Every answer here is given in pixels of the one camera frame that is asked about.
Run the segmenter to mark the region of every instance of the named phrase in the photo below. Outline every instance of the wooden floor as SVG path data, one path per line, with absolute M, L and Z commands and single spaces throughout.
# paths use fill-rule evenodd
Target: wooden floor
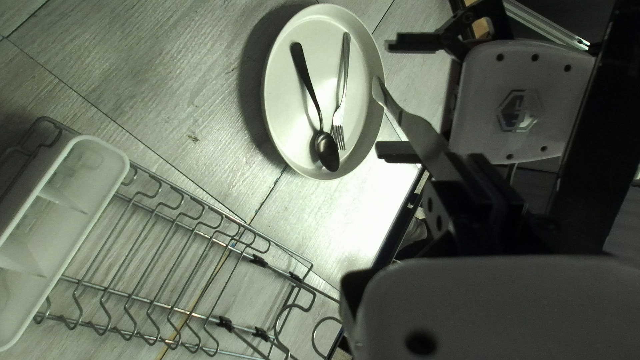
M 451 16 L 448 1 L 327 2 L 361 18 L 379 45 L 394 97 L 438 126 L 450 59 L 389 54 L 383 42 L 397 31 L 435 29 Z M 276 152 L 260 108 L 262 66 L 286 20 L 315 3 L 0 0 L 0 151 L 37 117 L 50 116 L 103 138 L 204 200 L 224 204 L 311 259 L 316 274 L 338 286 L 345 272 L 373 260 L 417 167 L 386 164 L 371 152 L 354 172 L 320 182 L 297 174 Z M 379 140 L 398 139 L 385 117 Z M 329 340 L 333 335 L 323 333 Z M 303 358 L 320 358 L 308 354 Z M 0 354 L 3 360 L 43 357 L 206 356 L 90 329 L 68 331 L 54 321 L 30 324 Z

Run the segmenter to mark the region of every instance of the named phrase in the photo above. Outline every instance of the wire dish rack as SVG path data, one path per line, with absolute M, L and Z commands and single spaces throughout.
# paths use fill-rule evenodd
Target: wire dish rack
M 38 118 L 3 154 L 0 174 L 12 176 L 0 183 L 0 201 L 64 131 L 77 134 Z M 33 321 L 211 357 L 327 359 L 341 326 L 339 292 L 312 268 L 221 206 L 131 162 Z

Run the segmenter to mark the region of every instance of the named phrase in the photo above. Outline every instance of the spoon bowl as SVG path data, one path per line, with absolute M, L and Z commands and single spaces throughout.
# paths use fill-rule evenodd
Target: spoon bowl
M 316 133 L 316 153 L 320 163 L 330 172 L 338 171 L 340 167 L 340 154 L 338 144 L 331 134 L 323 130 Z

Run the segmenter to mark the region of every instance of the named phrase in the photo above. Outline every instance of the floor stain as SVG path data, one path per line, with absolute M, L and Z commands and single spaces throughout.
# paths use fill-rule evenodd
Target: floor stain
M 200 141 L 200 139 L 195 136 L 195 135 L 187 135 L 187 137 L 189 138 L 189 140 L 191 140 L 193 143 L 197 143 Z

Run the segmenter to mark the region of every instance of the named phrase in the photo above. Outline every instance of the fork handle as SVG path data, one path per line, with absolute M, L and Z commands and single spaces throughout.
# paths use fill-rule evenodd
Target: fork handle
M 347 77 L 349 75 L 349 54 L 351 52 L 351 35 L 344 33 L 342 35 L 342 97 L 340 98 L 340 104 L 344 101 L 344 96 L 347 94 Z

